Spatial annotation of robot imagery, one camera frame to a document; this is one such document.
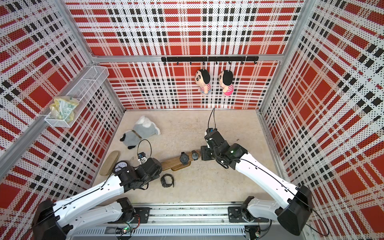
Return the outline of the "black round alarm clock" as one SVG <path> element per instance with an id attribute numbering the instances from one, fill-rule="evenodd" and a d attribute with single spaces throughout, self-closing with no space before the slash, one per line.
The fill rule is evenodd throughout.
<path id="1" fill-rule="evenodd" d="M 113 168 L 113 173 L 116 174 L 117 172 L 119 172 L 123 168 L 126 168 L 127 166 L 128 166 L 127 161 L 119 161 L 115 164 L 115 166 Z"/>

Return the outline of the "black hook rail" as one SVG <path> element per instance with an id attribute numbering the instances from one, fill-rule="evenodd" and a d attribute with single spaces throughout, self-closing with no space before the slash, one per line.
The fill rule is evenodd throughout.
<path id="1" fill-rule="evenodd" d="M 163 63 L 181 63 L 181 62 L 257 62 L 259 56 L 203 56 L 203 57 L 161 57 Z"/>

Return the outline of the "doll with pink shirt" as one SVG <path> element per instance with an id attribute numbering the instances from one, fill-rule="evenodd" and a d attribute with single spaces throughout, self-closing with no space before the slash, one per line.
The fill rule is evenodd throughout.
<path id="1" fill-rule="evenodd" d="M 223 70 L 219 75 L 219 84 L 225 96 L 230 96 L 234 92 L 234 74 L 231 71 Z"/>

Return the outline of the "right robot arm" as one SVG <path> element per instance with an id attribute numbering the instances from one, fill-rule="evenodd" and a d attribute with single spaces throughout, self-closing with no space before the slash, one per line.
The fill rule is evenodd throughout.
<path id="1" fill-rule="evenodd" d="M 249 196 L 241 205 L 245 221 L 253 222 L 257 218 L 277 221 L 289 233 L 295 236 L 301 234 L 314 208 L 309 188 L 297 187 L 283 180 L 241 145 L 229 145 L 217 129 L 208 128 L 205 140 L 219 165 L 245 175 L 273 198 L 273 201 L 263 202 Z"/>

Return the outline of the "grey plush toy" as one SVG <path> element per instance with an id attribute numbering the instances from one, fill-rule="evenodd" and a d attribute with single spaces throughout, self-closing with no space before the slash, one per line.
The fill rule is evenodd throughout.
<path id="1" fill-rule="evenodd" d="M 141 116 L 133 128 L 122 135 L 122 142 L 129 150 L 135 148 L 142 140 L 154 135 L 160 135 L 161 130 L 146 116 Z"/>

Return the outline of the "wooden watch stand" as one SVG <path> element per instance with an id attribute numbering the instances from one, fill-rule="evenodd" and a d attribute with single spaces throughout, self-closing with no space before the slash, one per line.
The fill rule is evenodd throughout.
<path id="1" fill-rule="evenodd" d="M 163 171 L 166 171 L 166 170 L 172 170 L 172 171 L 179 171 L 181 169 L 184 169 L 184 168 L 187 168 L 191 165 L 191 163 L 194 161 L 193 158 L 192 158 L 192 152 L 185 152 L 189 158 L 190 158 L 190 161 L 187 165 L 182 165 L 181 162 L 180 162 L 180 156 L 178 157 L 175 157 L 175 158 L 172 158 L 172 159 L 169 159 L 169 160 L 166 160 L 166 161 L 163 161 L 161 164 L 162 164 L 162 169 Z"/>

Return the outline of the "oval wooden tray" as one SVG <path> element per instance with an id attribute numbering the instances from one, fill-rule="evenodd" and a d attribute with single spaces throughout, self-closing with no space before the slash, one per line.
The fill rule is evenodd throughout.
<path id="1" fill-rule="evenodd" d="M 111 152 L 108 157 L 104 160 L 102 167 L 99 170 L 100 176 L 108 176 L 112 173 L 114 166 L 116 165 L 120 157 L 120 151 Z"/>

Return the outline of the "black rugged sport watch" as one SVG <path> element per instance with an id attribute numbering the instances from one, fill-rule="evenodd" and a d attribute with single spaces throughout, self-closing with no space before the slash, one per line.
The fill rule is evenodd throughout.
<path id="1" fill-rule="evenodd" d="M 197 151 L 193 150 L 192 151 L 192 158 L 193 158 L 193 160 L 197 161 L 199 159 L 199 157 L 200 157 L 200 154 Z"/>

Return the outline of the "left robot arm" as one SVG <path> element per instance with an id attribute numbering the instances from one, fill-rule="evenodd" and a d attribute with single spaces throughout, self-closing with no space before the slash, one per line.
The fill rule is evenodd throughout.
<path id="1" fill-rule="evenodd" d="M 64 200 L 43 201 L 32 222 L 36 240 L 67 240 L 72 235 L 99 224 L 124 224 L 139 219 L 128 198 L 102 206 L 109 199 L 130 190 L 144 190 L 149 182 L 159 178 L 161 163 L 155 158 L 145 159 L 132 167 L 128 162 L 115 164 L 104 182 Z"/>

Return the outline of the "black round face watch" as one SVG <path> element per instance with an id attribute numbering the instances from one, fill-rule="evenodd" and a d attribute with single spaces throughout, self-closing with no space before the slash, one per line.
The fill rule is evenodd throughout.
<path id="1" fill-rule="evenodd" d="M 190 161 L 190 158 L 189 156 L 185 153 L 185 152 L 181 152 L 181 155 L 180 155 L 180 162 L 182 165 L 187 165 Z"/>

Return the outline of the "yellow green snack packet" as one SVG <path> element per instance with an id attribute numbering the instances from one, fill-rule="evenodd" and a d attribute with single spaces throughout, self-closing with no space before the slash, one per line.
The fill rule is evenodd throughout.
<path id="1" fill-rule="evenodd" d="M 55 97 L 54 102 L 50 104 L 50 118 L 55 120 L 64 120 L 69 123 L 74 120 L 75 108 L 80 104 L 76 98 L 69 96 Z"/>

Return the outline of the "doll with striped shirt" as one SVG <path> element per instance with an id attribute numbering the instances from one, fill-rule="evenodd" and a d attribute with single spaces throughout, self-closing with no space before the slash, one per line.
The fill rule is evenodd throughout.
<path id="1" fill-rule="evenodd" d="M 207 70 L 197 70 L 195 77 L 194 77 L 195 83 L 199 86 L 200 91 L 207 95 L 211 91 L 211 77 Z"/>

